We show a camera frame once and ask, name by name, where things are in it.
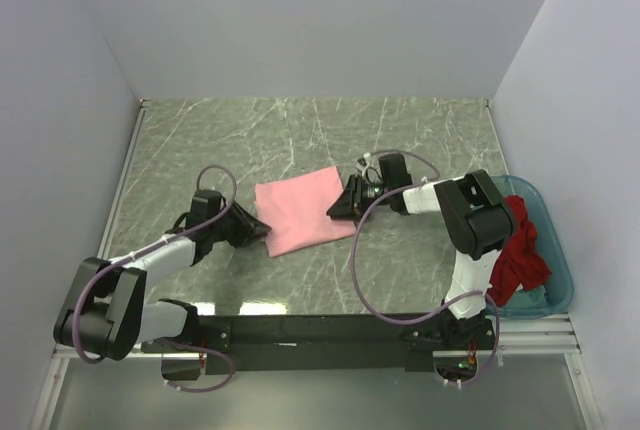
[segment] marble tabletop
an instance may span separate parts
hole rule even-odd
[[[256,183],[337,165],[343,181],[355,159],[385,148],[431,160],[442,177],[478,168],[505,173],[487,101],[483,99],[204,99],[151,100],[143,120],[109,255],[156,240],[189,207],[195,177],[221,163],[238,179],[237,200],[255,214]],[[414,181],[430,175],[407,160]],[[230,192],[211,172],[204,186]],[[348,258],[351,239],[277,258],[264,244],[214,246],[202,262],[177,272],[150,293],[195,303],[201,313],[361,313]],[[400,217],[382,208],[366,225],[358,275],[384,312],[435,308],[451,282],[454,249],[436,214]]]

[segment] laundry basket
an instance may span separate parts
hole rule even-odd
[[[500,316],[538,318],[566,311],[573,298],[573,280],[542,196],[533,185],[522,178],[503,175],[492,179],[505,197],[518,195],[524,199],[529,220],[538,230],[536,249],[551,270],[551,276],[544,288],[539,287],[530,292],[515,292],[507,304],[500,308]]]

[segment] pink cloth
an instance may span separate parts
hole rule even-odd
[[[336,167],[256,185],[258,219],[271,227],[269,256],[354,235],[353,222],[335,222],[326,215],[342,191]]]

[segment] gray wall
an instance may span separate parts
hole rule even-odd
[[[87,0],[140,97],[492,97],[544,0]]]
[[[0,415],[20,429],[97,249],[136,101],[79,0],[0,0],[0,14]]]
[[[547,0],[495,98],[510,170],[549,204],[607,428],[638,428],[639,0]]]

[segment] red towel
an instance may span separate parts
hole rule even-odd
[[[543,258],[536,253],[538,232],[529,221],[524,200],[517,195],[505,198],[518,222],[518,229],[498,257],[491,274],[488,293],[501,307],[506,304],[518,285],[533,290],[547,281],[551,271]]]

